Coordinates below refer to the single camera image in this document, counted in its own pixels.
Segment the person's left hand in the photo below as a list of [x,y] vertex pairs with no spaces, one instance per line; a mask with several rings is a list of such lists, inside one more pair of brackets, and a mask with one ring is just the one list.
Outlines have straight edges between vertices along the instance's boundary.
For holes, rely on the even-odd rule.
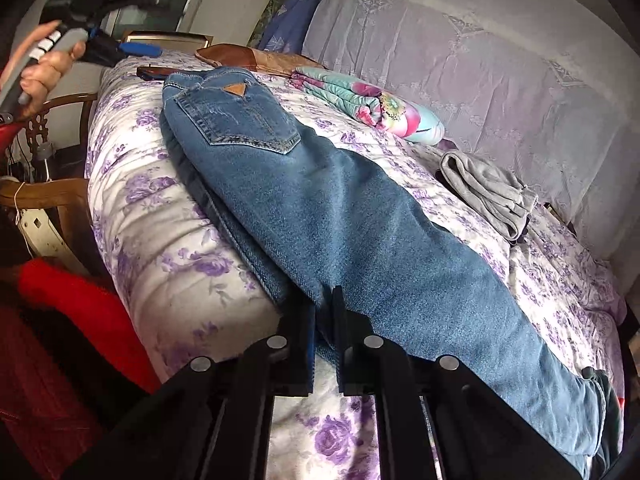
[[[17,47],[9,62],[6,63],[1,74],[1,88],[6,85],[6,80],[14,71],[15,65],[29,51],[33,44],[43,40],[54,32],[60,24],[59,21],[53,21],[46,24],[38,25]],[[46,102],[48,94],[65,76],[73,64],[80,60],[86,50],[86,44],[79,41],[71,49],[66,51],[54,51],[43,55],[36,66],[30,66],[22,71],[20,85],[23,91],[30,96],[30,100],[26,105],[22,105],[18,109],[17,120],[36,114],[38,110]]]

